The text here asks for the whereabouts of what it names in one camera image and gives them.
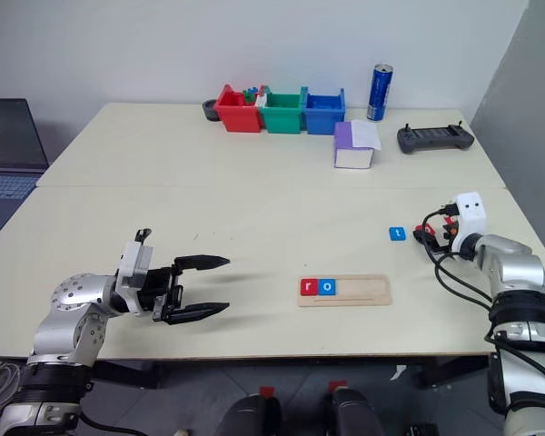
black cable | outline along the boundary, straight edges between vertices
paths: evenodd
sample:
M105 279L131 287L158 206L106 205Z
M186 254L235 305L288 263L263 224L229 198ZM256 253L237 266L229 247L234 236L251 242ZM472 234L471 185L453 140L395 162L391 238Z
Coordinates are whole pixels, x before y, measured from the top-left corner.
M545 367L543 365L541 365L539 362L533 360L531 357L526 355L524 352L520 352L516 348L511 347L507 343L505 343L503 341L497 341L496 339L493 339L492 338L492 329L493 328L490 327L489 332L484 337L484 340L486 342L493 344L498 349L504 350L505 352L509 352L513 356L518 357L519 359L521 359L522 361L528 363L530 366L532 366L533 368L535 368L537 371L539 371L541 374L543 374L545 376Z
M446 253L444 254L443 256L441 256L437 261L436 263L434 264L434 274L436 275L436 278L438 279L438 282L440 282L440 284L442 286L444 286L444 288L446 289L449 289L449 287L447 287L446 283L442 282L441 281L441 277L440 277L440 273L439 273L439 270L441 269L441 263L444 262L444 260L448 259L449 257L451 258L452 256L456 256L456 255L460 255L460 253L458 252L450 252L450 253ZM480 295L481 297L488 297L488 295L486 293L484 293L483 291L481 291L480 289L475 289L474 290L478 295ZM456 290L451 290L452 293L454 293L454 295L458 296L458 297L461 297L461 298L464 298L465 300L468 300L469 302L473 302L471 297L468 297L467 295L464 295L463 293L461 292L458 292ZM484 307L487 311L490 311L491 310L491 307L489 305L487 305L486 303L482 303L480 304L481 307Z
M90 420L87 417L87 415L84 414L84 412L81 412L81 414L79 415L79 418L89 427L93 427L94 429L97 429L97 430L110 431L111 433L134 434L135 436L147 436L147 434L143 433L142 431L137 431L132 429L122 429L121 427L113 427L111 425L100 424L98 422Z
M429 213L428 215L426 215L424 220L421 222L421 243L424 245L424 248L426 249L426 254L428 254L428 257L430 258L430 260L434 264L437 262L436 258L434 257L434 254L432 254L430 246L426 243L426 224L428 223L428 220L430 220L430 218L432 218L433 216L443 215L445 213L446 213L446 210L444 208L439 209L436 212L432 212L432 213ZM461 284L462 286L464 286L466 288L469 288L471 291L476 292L478 295L480 295L482 298L484 298L487 302L492 302L492 298L489 295L487 295L485 292L481 291L476 286L474 286L474 285L472 285L472 284L470 284L468 282L463 281L461 278L459 278L456 275L452 274L450 271L448 271L446 268L444 268L441 265L438 268L440 269L440 271L442 271L443 273L448 275L451 279L453 279L453 281Z
M440 277L440 270L442 270L442 268L440 267L440 263L441 263L442 261L444 261L445 259L447 259L447 258L453 256L453 255L454 255L454 253L446 253L446 254L444 254L440 259L438 259L438 260L436 261L435 266L434 266L434 275L436 276L436 280L438 280L438 283L439 283L440 285L442 285L442 287L443 287L444 289L446 289L448 292L450 292L451 294L456 295L457 297L462 298L463 300L466 300L467 302L472 302L472 303L474 303L474 304L478 304L480 307L486 309L487 312L490 312L490 311L491 311L491 307L490 307L488 304L486 304L486 303L484 303L484 302L481 302L481 301L477 300L476 298L469 297L468 295L465 295L465 294L463 294L463 293L461 293L461 292L458 292L458 291L452 289L452 288L451 288L448 284L446 284L446 283L444 282L444 280Z

blue bin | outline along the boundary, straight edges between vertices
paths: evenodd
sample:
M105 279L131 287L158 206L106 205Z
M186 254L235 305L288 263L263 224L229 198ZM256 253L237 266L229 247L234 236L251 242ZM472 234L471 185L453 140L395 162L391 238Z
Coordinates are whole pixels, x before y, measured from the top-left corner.
M304 108L302 110L308 134L334 134L335 123L345 118L345 94L343 88L339 95L311 95L305 89Z

laptop keyboard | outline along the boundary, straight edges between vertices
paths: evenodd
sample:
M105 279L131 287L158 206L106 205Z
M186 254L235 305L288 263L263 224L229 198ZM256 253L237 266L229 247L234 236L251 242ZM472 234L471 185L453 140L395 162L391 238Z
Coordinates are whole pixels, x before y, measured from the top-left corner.
M0 175L0 198L22 200L35 187L40 176Z

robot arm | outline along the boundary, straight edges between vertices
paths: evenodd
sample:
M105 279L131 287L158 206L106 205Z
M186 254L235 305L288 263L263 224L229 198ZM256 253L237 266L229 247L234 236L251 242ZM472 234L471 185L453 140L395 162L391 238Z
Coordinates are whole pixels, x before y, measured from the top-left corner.
M457 196L447 250L473 261L490 282L489 402L505 415L504 434L545 436L545 272L531 248L486 231L477 193Z
M149 229L128 242L115 275L77 274L51 296L50 312L35 333L34 348L17 393L0 419L0 436L62 434L73 430L80 400L90 389L91 368L110 318L131 312L152 313L156 322L198 321L223 311L227 302L181 308L183 270L207 270L227 264L218 256L178 257L170 267L149 270L152 248L144 245Z

purple book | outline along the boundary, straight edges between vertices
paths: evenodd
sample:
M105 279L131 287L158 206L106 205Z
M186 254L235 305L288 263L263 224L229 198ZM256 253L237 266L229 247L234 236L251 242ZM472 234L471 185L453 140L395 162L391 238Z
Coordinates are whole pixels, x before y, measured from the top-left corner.
M375 125L361 120L335 124L335 168L370 168L375 149L381 149Z

